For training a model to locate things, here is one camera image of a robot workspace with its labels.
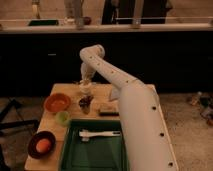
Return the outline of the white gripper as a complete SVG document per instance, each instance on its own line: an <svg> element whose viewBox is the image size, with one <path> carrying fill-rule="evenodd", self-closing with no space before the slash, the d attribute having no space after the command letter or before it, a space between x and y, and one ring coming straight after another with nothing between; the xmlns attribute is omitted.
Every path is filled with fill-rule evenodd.
<svg viewBox="0 0 213 171"><path fill-rule="evenodd" d="M94 77L96 71L89 65L87 65L85 62L81 64L81 77L82 80L80 81L80 86L90 86L91 85L91 79Z"/></svg>

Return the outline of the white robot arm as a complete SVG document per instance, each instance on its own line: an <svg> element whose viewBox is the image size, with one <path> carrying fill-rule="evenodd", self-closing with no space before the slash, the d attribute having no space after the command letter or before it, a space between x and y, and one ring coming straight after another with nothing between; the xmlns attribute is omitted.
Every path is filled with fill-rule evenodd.
<svg viewBox="0 0 213 171"><path fill-rule="evenodd" d="M110 100L118 100L130 171L179 171L156 91L104 56L101 45L83 48L81 75L97 71L114 86Z"/></svg>

